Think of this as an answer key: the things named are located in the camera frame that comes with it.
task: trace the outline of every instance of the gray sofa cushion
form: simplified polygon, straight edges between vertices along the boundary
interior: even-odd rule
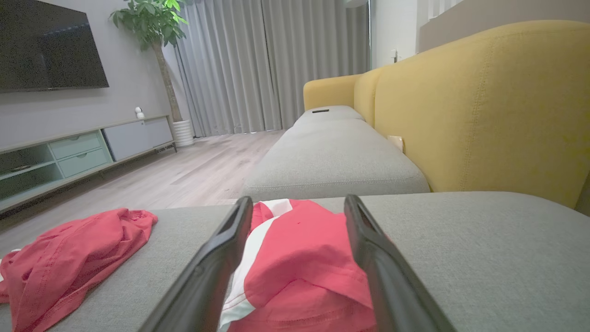
[[[319,109],[329,109],[328,112],[318,112],[313,113],[314,110]],[[319,107],[310,109],[301,115],[297,121],[295,121],[294,126],[297,125],[304,125],[308,123],[316,123],[321,121],[333,121],[333,120],[352,120],[357,119],[364,121],[365,119],[362,115],[358,114],[352,107],[350,106],[326,106],[326,107]]]
[[[359,120],[293,126],[246,179],[254,201],[429,192],[422,172]]]
[[[589,217],[515,193],[361,199],[457,331],[588,331]],[[314,201],[343,210],[343,198]],[[137,331],[229,209],[153,211],[148,243],[50,331]]]

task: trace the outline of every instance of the tree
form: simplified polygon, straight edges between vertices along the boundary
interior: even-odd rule
[[[162,44],[172,44],[176,47],[179,38],[186,38],[180,26],[181,23],[188,23],[178,15],[181,10],[179,2],[184,0],[123,1],[129,1],[128,8],[114,11],[110,18],[117,28],[122,26],[137,37],[142,51],[150,47],[154,50],[170,101],[172,119],[174,122],[182,121],[168,66],[162,53]]]

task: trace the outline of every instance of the tv cabinet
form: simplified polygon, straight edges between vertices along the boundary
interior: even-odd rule
[[[106,168],[168,147],[176,149],[169,119],[159,116],[0,150],[0,213]]]

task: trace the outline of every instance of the plant foliage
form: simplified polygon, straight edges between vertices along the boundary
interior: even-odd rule
[[[137,37],[142,51],[153,43],[176,46],[179,38],[186,38],[180,24],[188,23],[178,15],[179,2],[184,0],[123,1],[129,2],[128,8],[114,11],[110,17],[117,28],[122,25]]]

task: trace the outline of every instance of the tree trunk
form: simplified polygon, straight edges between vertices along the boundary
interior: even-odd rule
[[[164,53],[162,52],[162,43],[155,42],[152,44],[152,48],[156,53],[156,59],[160,66],[164,86],[166,86],[166,93],[168,94],[168,101],[170,102],[170,110],[172,111],[172,119],[174,122],[182,121],[181,111],[178,108],[178,101],[176,100],[176,94],[174,93],[174,87],[172,86],[172,80],[170,79],[170,73],[168,72],[168,65],[166,64]]]

